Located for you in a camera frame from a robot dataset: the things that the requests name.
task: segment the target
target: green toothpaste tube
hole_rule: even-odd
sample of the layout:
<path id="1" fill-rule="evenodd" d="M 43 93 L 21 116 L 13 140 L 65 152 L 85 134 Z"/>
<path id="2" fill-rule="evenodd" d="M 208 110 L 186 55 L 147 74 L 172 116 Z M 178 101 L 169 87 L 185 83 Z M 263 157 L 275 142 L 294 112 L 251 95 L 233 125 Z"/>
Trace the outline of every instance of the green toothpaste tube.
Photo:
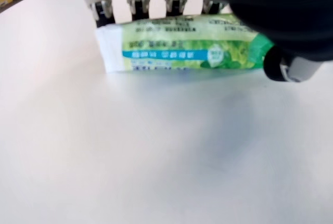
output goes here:
<path id="1" fill-rule="evenodd" d="M 233 14 L 168 17 L 96 29 L 106 72 L 258 69 L 273 46 Z"/>

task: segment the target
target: blue label stripe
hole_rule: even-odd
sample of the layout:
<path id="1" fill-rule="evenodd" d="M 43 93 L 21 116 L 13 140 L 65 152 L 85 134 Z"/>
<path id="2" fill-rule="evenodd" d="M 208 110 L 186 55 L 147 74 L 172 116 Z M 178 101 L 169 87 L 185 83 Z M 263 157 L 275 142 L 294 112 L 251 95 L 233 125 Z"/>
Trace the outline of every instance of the blue label stripe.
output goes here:
<path id="1" fill-rule="evenodd" d="M 208 50 L 139 50 L 123 51 L 123 56 L 131 59 L 162 59 L 162 60 L 207 60 Z"/>

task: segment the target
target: white table surface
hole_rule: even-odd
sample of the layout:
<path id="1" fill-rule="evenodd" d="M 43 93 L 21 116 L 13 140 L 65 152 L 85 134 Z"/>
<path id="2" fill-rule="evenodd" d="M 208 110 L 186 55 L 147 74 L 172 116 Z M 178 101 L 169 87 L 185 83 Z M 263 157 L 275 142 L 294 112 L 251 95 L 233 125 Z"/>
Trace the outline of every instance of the white table surface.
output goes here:
<path id="1" fill-rule="evenodd" d="M 0 22 L 1 224 L 333 223 L 332 64 L 302 84 L 106 75 L 83 0 Z"/>

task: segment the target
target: toothpaste tube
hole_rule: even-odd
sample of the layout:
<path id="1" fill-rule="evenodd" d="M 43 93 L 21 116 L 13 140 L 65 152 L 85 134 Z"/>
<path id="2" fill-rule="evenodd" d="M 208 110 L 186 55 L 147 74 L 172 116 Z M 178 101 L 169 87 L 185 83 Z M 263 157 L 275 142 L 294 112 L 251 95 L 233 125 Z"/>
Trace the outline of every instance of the toothpaste tube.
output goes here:
<path id="1" fill-rule="evenodd" d="M 109 24 L 96 36 L 107 72 L 256 69 L 273 46 L 232 14 Z"/>

